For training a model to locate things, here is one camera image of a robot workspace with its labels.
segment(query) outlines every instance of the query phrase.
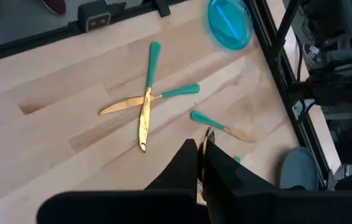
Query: teal knife handle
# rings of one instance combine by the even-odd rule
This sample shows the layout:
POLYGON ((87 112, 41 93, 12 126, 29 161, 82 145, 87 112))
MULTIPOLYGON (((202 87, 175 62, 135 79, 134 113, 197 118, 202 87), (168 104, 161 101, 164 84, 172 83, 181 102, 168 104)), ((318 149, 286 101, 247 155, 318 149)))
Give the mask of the teal knife handle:
POLYGON ((188 86, 184 86, 177 90, 166 91, 162 93, 162 97, 170 97, 170 96, 177 96, 177 95, 184 95, 184 94, 192 94, 197 93, 200 91, 200 87, 198 84, 192 84, 188 86))
POLYGON ((156 71, 156 65, 158 64, 159 54, 161 53, 161 45, 158 42, 151 44, 150 50, 150 67, 148 69, 148 81, 146 82, 147 87, 152 88, 153 77, 156 71))
POLYGON ((223 125, 221 125, 221 124, 219 124, 219 123, 217 123, 215 121, 212 121, 207 116, 201 114, 198 111, 191 111, 191 119, 194 120, 194 121, 200 122, 200 123, 204 123, 204 124, 210 125, 210 126, 215 127, 215 128, 219 128, 219 129, 224 129, 225 128, 225 126, 223 126, 223 125))

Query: gold knife blade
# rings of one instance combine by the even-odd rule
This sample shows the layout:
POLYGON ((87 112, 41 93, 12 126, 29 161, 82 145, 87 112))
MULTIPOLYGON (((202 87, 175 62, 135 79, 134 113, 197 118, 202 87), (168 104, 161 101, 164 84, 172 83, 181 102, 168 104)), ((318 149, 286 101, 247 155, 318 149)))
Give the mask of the gold knife blade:
MULTIPOLYGON (((155 96, 151 95, 151 101, 157 100, 161 97, 162 95, 155 95, 155 96)), ((128 108, 132 108, 134 106, 142 105, 143 103, 144 103, 144 96, 127 98, 105 106, 104 108, 101 109, 101 111, 98 114, 105 115, 108 113, 125 110, 128 108)))
POLYGON ((140 115, 140 128, 138 136, 140 140, 140 148, 143 152, 146 149, 146 139, 148 137, 148 128, 150 126, 150 113, 151 113, 151 87, 146 88, 143 108, 140 115))

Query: knife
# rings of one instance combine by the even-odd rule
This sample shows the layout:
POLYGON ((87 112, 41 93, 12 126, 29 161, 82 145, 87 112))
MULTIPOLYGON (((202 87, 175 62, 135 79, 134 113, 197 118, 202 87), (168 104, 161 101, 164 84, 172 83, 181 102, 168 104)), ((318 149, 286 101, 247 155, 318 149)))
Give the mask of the knife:
POLYGON ((150 50, 150 66, 148 68, 148 80, 146 82, 144 103, 140 115, 140 128, 138 129, 138 140, 143 152, 146 150, 146 139, 148 137, 148 128, 150 126, 151 88, 160 52, 161 45, 157 42, 153 42, 150 50))
POLYGON ((210 118, 208 118, 207 116, 203 115, 202 113, 198 112, 198 111, 191 111, 191 119, 200 123, 204 123, 207 125, 210 125, 212 127, 221 129, 227 133, 229 133, 230 135, 234 136, 237 139, 243 140, 245 142, 256 142, 256 138, 246 134, 245 132, 239 131, 238 129, 233 129, 233 128, 228 128, 225 127, 222 124, 219 124, 213 120, 211 120, 210 118))
MULTIPOLYGON (((151 95, 151 102, 159 98, 169 98, 172 96, 193 94, 193 93, 198 93, 199 91, 200 91, 199 85, 192 84, 192 85, 184 86, 177 90, 162 92, 159 95, 151 95)), ((102 108, 101 111, 99 112, 99 115, 105 115, 107 113, 128 109, 134 106, 142 105, 143 103, 144 103, 144 96, 136 96, 136 97, 128 98, 102 108)))

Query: wood grain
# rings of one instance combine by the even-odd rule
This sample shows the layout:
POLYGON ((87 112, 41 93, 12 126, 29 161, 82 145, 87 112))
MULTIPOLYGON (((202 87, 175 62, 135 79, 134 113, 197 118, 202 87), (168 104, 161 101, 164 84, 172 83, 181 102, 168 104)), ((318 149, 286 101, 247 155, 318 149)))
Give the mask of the wood grain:
MULTIPOLYGON (((216 144, 277 183, 277 167, 298 146, 278 90, 255 36, 240 52, 212 41, 206 4, 183 2, 171 6, 168 17, 151 12, 0 60, 0 223, 34 223, 39 206, 67 190, 143 189, 185 139, 201 139, 207 127, 191 121, 191 110, 253 133, 258 141, 250 144, 215 131, 216 144), (97 113, 110 102, 143 95, 154 40, 162 51, 153 93, 191 83, 201 91, 153 102, 143 154, 137 145, 140 107, 97 113)), ((279 24, 281 0, 269 5, 279 24)), ((294 65, 290 32, 285 50, 294 65)), ((321 111, 313 109, 314 125, 326 130, 321 111)), ((329 133, 318 135, 336 167, 329 133)))

